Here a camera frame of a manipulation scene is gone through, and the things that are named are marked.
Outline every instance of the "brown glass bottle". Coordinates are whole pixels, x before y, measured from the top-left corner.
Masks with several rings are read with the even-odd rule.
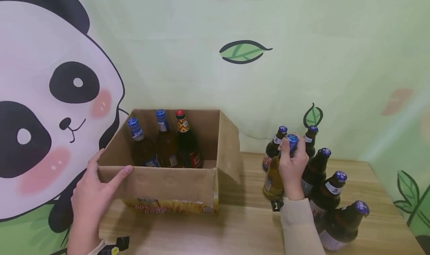
[[[157,148],[163,167],[184,167],[179,156],[175,135],[170,131],[164,110],[156,111],[158,122]]]
[[[155,145],[145,137],[136,118],[127,120],[127,125],[133,136],[132,158],[137,167],[160,167],[157,160]]]
[[[336,171],[333,176],[318,186],[314,186],[309,195],[314,221],[320,221],[328,210],[335,209],[340,203],[340,192],[345,186],[347,175],[342,171]]]
[[[290,156],[292,156],[296,150],[298,138],[295,134],[289,134],[287,138],[290,142]],[[279,173],[280,157],[281,153],[272,159],[269,165],[269,170],[266,174],[266,179],[264,179],[263,194],[270,201],[282,200],[284,194],[284,185]]]
[[[278,156],[279,154],[279,144],[281,144],[282,139],[287,134],[287,128],[284,126],[280,126],[278,128],[278,133],[275,134],[274,138],[271,142],[266,146],[266,152],[264,153],[263,158],[263,170],[264,172],[267,172],[269,169],[269,164],[273,157]]]
[[[202,168],[203,163],[200,159],[197,138],[190,129],[190,124],[182,109],[176,111],[176,119],[178,119],[178,148],[184,166],[187,168]]]
[[[325,169],[330,155],[331,151],[324,147],[318,150],[317,155],[306,165],[302,175],[302,189],[305,197],[310,195],[312,187],[318,186],[325,181],[327,177]]]
[[[315,138],[318,134],[318,128],[315,125],[310,125],[305,134],[306,153],[311,159],[315,155]]]
[[[362,218],[369,213],[369,207],[363,201],[355,201],[350,206],[328,211],[322,219],[322,226],[318,228],[322,246],[337,251],[354,241]]]

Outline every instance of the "beige sleeve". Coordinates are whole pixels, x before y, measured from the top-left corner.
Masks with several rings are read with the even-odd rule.
[[[281,223],[286,255],[325,255],[308,199],[289,201],[284,198]]]
[[[97,255],[100,252],[100,250],[102,250],[105,246],[106,246],[106,243],[104,240],[102,240],[100,244],[95,249],[93,249],[93,251],[88,253],[88,255]]]

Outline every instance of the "table surface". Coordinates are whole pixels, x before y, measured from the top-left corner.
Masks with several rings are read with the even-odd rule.
[[[130,236],[129,249],[120,254],[284,255],[279,212],[272,212],[262,194],[262,160],[263,154],[243,153],[240,185],[220,177],[217,214],[143,214],[116,200],[102,220],[100,237],[114,243]],[[348,174],[340,206],[362,200],[371,211],[357,239],[336,254],[424,254],[366,162],[330,159],[327,175],[336,170]]]

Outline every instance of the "red bottle cap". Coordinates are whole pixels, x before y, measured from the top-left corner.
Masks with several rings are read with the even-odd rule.
[[[176,116],[182,116],[184,114],[185,113],[184,113],[184,111],[182,109],[176,111]]]

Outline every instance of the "hand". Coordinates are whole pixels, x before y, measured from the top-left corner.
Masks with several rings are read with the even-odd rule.
[[[99,245],[100,220],[119,185],[133,171],[133,167],[127,165],[109,183],[100,182],[97,161],[103,152],[104,149],[99,150],[88,161],[87,171],[73,190],[71,202],[74,217],[69,234],[68,255],[88,254]]]
[[[279,146],[281,150],[279,173],[284,184],[285,196],[290,200],[302,200],[305,198],[302,190],[302,175],[309,156],[306,154],[305,138],[295,135],[298,137],[298,142],[293,157],[290,158],[290,142],[286,137],[282,139]]]

